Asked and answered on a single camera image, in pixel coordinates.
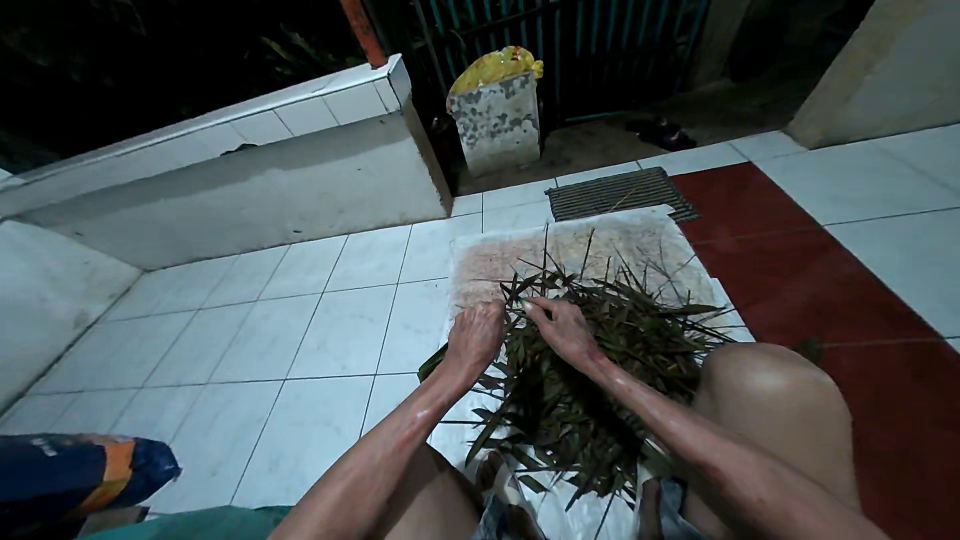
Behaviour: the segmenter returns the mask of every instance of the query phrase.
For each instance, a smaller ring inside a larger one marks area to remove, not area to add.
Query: red floor tile
[[[680,224],[691,243],[820,225],[752,163],[670,177],[702,217]]]
[[[960,355],[943,340],[831,347],[864,513],[896,539],[960,538]]]
[[[698,243],[758,341],[788,347],[936,338],[912,309],[823,229]]]

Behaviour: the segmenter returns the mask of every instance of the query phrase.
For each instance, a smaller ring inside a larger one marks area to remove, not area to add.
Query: stained concrete block
[[[540,158],[537,80],[532,71],[453,96],[450,111],[470,174]]]

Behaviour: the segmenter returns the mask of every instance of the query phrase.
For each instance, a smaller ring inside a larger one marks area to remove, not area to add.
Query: hand
[[[461,311],[447,338],[446,356],[438,370],[454,377],[466,393],[500,352],[503,345],[502,300],[481,302]]]
[[[523,310],[537,323],[540,335],[550,348],[581,372],[587,373],[599,359],[605,358],[579,307],[563,300],[535,296],[523,299]],[[547,312],[553,320],[547,318]]]

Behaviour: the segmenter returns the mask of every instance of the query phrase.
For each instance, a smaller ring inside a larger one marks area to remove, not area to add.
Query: drain grate
[[[673,207],[670,217],[678,223],[700,217],[662,167],[547,189],[546,194],[557,221],[663,204]]]

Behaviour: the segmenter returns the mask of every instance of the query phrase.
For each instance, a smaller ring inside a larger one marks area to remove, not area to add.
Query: pile of bamboo leaves
[[[633,507],[646,427],[553,352],[520,299],[548,296],[579,306],[611,361],[682,404],[691,402],[697,388],[696,360],[731,341],[703,324],[722,311],[689,301],[669,306],[659,291],[647,290],[646,269],[640,278],[624,265],[602,280],[581,280],[556,262],[548,266],[548,258],[545,254],[542,265],[524,261],[538,269],[533,276],[515,274],[511,281],[499,282],[507,303],[506,355],[493,364],[500,373],[489,370],[473,391],[497,398],[500,407],[473,410],[483,430],[467,463],[484,448],[498,449],[519,463],[518,479],[535,492],[547,488],[524,473],[552,472],[554,481],[575,485],[567,509],[589,492],[601,498],[614,493]],[[420,380],[444,353],[445,345],[423,364]],[[495,437],[495,432],[509,434]]]

